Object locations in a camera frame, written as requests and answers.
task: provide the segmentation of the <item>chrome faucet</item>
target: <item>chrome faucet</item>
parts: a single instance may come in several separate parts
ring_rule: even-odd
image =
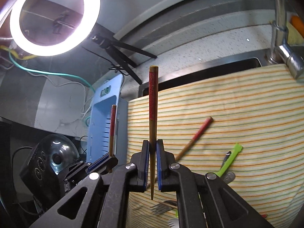
[[[294,79],[304,72],[304,60],[287,43],[285,0],[275,0],[275,21],[272,23],[272,38],[267,59],[271,64],[285,63]]]

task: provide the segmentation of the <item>blue container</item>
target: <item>blue container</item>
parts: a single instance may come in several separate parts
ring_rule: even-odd
[[[94,162],[109,151],[111,108],[116,105],[114,154],[118,158],[118,165],[126,163],[128,102],[119,97],[122,81],[120,74],[95,92],[87,140],[87,162]]]

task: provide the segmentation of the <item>green handle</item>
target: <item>green handle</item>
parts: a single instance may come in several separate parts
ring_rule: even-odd
[[[226,163],[223,165],[223,167],[216,173],[217,176],[221,177],[224,172],[229,168],[229,166],[232,164],[233,160],[235,157],[238,155],[238,153],[243,149],[243,147],[239,144],[236,143],[233,148],[232,154],[229,156],[227,159]]]

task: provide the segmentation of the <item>ring light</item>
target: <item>ring light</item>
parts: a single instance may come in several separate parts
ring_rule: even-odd
[[[50,46],[36,45],[29,41],[20,28],[20,14],[26,0],[17,0],[13,6],[10,18],[10,30],[16,44],[24,51],[41,56],[51,56],[65,53],[79,45],[94,27],[100,10],[100,0],[83,0],[84,11],[79,26],[66,40]]]

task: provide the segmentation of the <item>striped tablecloth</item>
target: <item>striped tablecloth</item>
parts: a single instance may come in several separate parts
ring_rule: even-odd
[[[200,174],[217,172],[240,143],[229,185],[275,228],[288,227],[304,203],[304,78],[295,81],[285,65],[274,65],[160,91],[158,139],[177,155],[208,116],[214,122],[180,163]],[[128,161],[144,139],[148,97],[129,103]],[[157,189],[155,200],[176,199]],[[153,215],[155,204],[150,192],[130,193],[127,227],[168,227],[175,212]]]

